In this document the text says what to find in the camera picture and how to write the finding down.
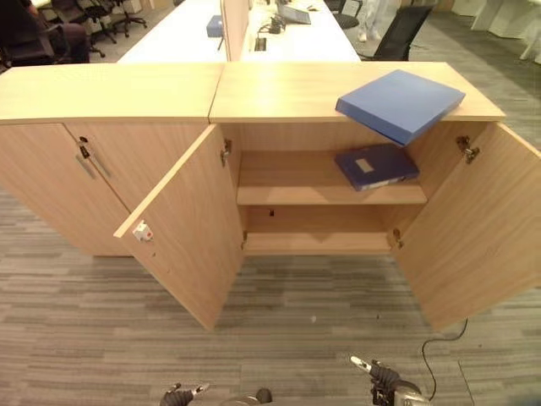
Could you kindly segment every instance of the wooden cabinet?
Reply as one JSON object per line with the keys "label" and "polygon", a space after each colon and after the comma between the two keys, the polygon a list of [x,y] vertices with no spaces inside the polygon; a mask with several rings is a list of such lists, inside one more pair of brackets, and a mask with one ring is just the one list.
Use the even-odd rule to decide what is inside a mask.
{"label": "wooden cabinet", "polygon": [[128,255],[113,237],[128,210],[62,124],[0,126],[0,183],[92,255]]}
{"label": "wooden cabinet", "polygon": [[90,161],[132,211],[182,156],[208,123],[68,123],[87,140]]}
{"label": "wooden cabinet", "polygon": [[[219,127],[211,125],[115,232],[130,253],[206,328],[243,261],[243,230]],[[132,230],[144,220],[152,241]]]}
{"label": "wooden cabinet", "polygon": [[[336,99],[394,69],[466,96],[406,148],[418,179],[352,192],[334,155],[390,141],[336,112]],[[123,110],[118,120],[77,120],[74,112],[65,126],[0,126],[0,181],[78,246],[90,244],[90,219],[92,241],[119,225],[123,252],[208,329],[246,255],[394,255],[437,329],[540,284],[539,152],[449,65],[229,63],[214,84],[213,92],[203,85],[209,125],[185,101],[190,113],[175,119],[158,118],[153,106],[148,118]],[[204,108],[199,101],[199,114]],[[96,181],[74,159],[80,137]],[[79,193],[83,182],[94,189]],[[152,240],[135,238],[141,222]]]}
{"label": "wooden cabinet", "polygon": [[208,126],[221,69],[10,69],[0,77],[0,184],[85,253],[129,255],[112,233]]}
{"label": "wooden cabinet", "polygon": [[[336,152],[389,141],[336,113],[334,104],[396,68],[467,96],[407,147],[421,172],[417,181],[352,192],[333,166]],[[339,79],[321,83],[321,77]],[[391,253],[428,321],[440,329],[539,284],[541,239],[533,223],[541,206],[539,153],[497,123],[501,117],[446,64],[228,64],[210,112],[218,127],[202,137],[210,142],[210,134],[222,132],[224,140],[235,139],[236,194],[218,164],[221,143],[209,160],[199,138],[116,235],[207,328],[243,254]],[[193,173],[197,167],[205,172]],[[193,186],[217,179],[211,189]],[[175,195],[187,207],[168,211]],[[189,211],[192,205],[202,211]],[[155,233],[150,243],[131,235],[141,220]],[[208,220],[215,235],[202,227]]]}

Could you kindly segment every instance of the cabinet top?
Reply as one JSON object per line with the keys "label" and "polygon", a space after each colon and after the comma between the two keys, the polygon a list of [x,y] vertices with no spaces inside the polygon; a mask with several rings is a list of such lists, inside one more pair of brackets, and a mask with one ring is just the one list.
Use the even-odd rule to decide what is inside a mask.
{"label": "cabinet top", "polygon": [[0,75],[0,121],[206,121],[223,63],[95,63]]}
{"label": "cabinet top", "polygon": [[393,70],[463,91],[444,121],[500,121],[505,114],[447,63],[228,63],[210,111],[212,123],[341,122],[336,100]]}

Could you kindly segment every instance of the blue binder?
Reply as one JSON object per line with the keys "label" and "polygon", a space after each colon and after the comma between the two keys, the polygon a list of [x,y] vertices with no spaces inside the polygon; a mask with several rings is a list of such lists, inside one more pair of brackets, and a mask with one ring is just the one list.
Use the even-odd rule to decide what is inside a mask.
{"label": "blue binder", "polygon": [[407,145],[457,107],[466,94],[395,70],[336,102],[336,110],[399,145]]}
{"label": "blue binder", "polygon": [[419,175],[415,163],[394,144],[344,152],[335,157],[335,162],[355,190],[374,189]]}

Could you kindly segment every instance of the gray carpet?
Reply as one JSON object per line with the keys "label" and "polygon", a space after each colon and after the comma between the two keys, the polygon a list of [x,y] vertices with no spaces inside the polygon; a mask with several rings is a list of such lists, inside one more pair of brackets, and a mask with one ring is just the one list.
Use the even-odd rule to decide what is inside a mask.
{"label": "gray carpet", "polygon": [[[117,46],[99,46],[115,62],[144,33],[135,26]],[[449,61],[536,140],[538,67],[517,62],[507,41],[482,36],[473,48],[461,19],[434,16],[413,59]],[[526,292],[474,316],[460,341],[429,347],[434,404],[539,404],[540,306],[540,291]],[[304,405],[370,404],[369,379],[347,357],[385,361],[431,392],[419,352],[428,337],[442,334],[386,256],[248,260],[207,333],[135,260],[81,255],[0,190],[2,406],[156,406],[175,381],[211,382],[194,403],[203,406],[260,386]]]}

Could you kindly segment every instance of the open cabinet door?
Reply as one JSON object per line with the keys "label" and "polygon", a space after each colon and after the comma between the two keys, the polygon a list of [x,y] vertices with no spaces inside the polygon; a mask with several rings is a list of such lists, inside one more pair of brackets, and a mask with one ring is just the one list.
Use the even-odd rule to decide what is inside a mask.
{"label": "open cabinet door", "polygon": [[[205,328],[216,324],[242,265],[243,231],[221,129],[209,126],[115,232]],[[154,234],[139,241],[141,221]]]}
{"label": "open cabinet door", "polygon": [[435,329],[539,285],[539,152],[498,123],[476,147],[392,249]]}

